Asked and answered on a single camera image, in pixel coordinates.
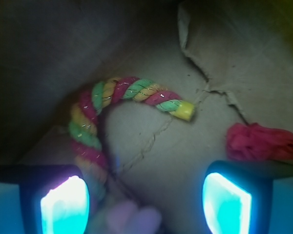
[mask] pink blurry object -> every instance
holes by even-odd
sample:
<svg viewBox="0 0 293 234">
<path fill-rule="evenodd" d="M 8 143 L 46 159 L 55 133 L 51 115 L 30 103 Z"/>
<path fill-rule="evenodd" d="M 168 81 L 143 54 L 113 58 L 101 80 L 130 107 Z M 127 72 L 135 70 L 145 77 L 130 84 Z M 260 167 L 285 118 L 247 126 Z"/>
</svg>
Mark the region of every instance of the pink blurry object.
<svg viewBox="0 0 293 234">
<path fill-rule="evenodd" d="M 293 133 L 236 123 L 228 129 L 226 148 L 232 160 L 293 160 Z"/>
<path fill-rule="evenodd" d="M 161 221 L 162 216 L 156 209 L 142 208 L 131 217 L 122 233 L 154 234 L 159 229 Z"/>
<path fill-rule="evenodd" d="M 138 210 L 133 201 L 123 201 L 106 215 L 111 234 L 155 234 L 162 221 L 161 214 L 153 207 Z"/>
<path fill-rule="evenodd" d="M 138 211 L 132 201 L 124 201 L 115 205 L 106 215 L 106 222 L 111 233 L 121 233 L 130 217 Z"/>
</svg>

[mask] glowing cyan light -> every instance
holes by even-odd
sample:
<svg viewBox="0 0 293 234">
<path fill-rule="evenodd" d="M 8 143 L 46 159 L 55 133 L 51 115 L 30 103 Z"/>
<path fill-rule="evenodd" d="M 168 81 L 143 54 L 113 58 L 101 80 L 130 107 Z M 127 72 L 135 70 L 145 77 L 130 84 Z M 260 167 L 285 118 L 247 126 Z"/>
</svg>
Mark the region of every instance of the glowing cyan light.
<svg viewBox="0 0 293 234">
<path fill-rule="evenodd" d="M 89 192 L 84 180 L 72 176 L 41 199 L 42 233 L 83 234 L 88 222 Z"/>
<path fill-rule="evenodd" d="M 251 194 L 219 173 L 206 176 L 203 209 L 213 234 L 247 234 L 250 229 Z"/>
</svg>

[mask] cardboard surface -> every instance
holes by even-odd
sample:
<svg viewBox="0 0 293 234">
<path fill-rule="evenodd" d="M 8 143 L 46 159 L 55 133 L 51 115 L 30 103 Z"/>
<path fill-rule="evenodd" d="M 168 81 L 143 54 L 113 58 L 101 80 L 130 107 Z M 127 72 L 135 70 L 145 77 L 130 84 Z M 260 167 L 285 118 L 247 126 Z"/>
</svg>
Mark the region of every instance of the cardboard surface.
<svg viewBox="0 0 293 234">
<path fill-rule="evenodd" d="M 248 9 L 231 9 L 238 3 L 219 2 L 218 8 L 211 9 L 188 3 L 180 5 L 178 19 L 177 9 L 163 10 L 148 19 L 93 69 L 89 80 L 135 75 L 163 84 L 195 104 L 190 123 L 133 101 L 110 106 L 100 122 L 105 130 L 101 140 L 112 171 L 143 204 L 160 209 L 169 233 L 206 234 L 202 183 L 209 164 L 226 159 L 227 129 L 236 122 L 258 121 L 293 131 L 293 55 L 278 37 L 264 35 L 252 21 L 240 21 L 238 16 Z M 222 9 L 222 14 L 210 14 L 216 9 Z M 229 20 L 224 12 L 239 15 Z M 237 30 L 235 22 L 243 26 Z M 252 35 L 262 37 L 254 40 Z M 69 109 L 77 97 L 65 99 L 64 106 Z M 68 112 L 62 115 L 65 119 Z M 59 141 L 65 148 L 68 144 Z M 54 152 L 59 153 L 58 162 L 73 157 L 72 152 L 53 147 L 55 150 L 39 153 L 41 145 L 27 160 L 34 157 L 32 163 L 50 162 Z"/>
<path fill-rule="evenodd" d="M 248 123 L 293 132 L 293 0 L 185 1 L 184 54 Z"/>
</svg>

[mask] rope toy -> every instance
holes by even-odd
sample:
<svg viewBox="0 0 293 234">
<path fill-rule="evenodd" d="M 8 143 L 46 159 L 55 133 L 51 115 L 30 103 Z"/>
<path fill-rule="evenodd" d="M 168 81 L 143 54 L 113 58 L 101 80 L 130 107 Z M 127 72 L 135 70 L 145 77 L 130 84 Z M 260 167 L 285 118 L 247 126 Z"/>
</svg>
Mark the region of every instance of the rope toy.
<svg viewBox="0 0 293 234">
<path fill-rule="evenodd" d="M 176 93 L 151 80 L 137 77 L 111 78 L 95 84 L 92 91 L 81 93 L 79 102 L 71 108 L 69 132 L 77 165 L 101 184 L 93 191 L 98 200 L 104 197 L 108 174 L 107 158 L 97 138 L 98 115 L 104 107 L 122 99 L 144 102 L 186 121 L 190 121 L 194 113 L 194 105 L 183 101 Z"/>
</svg>

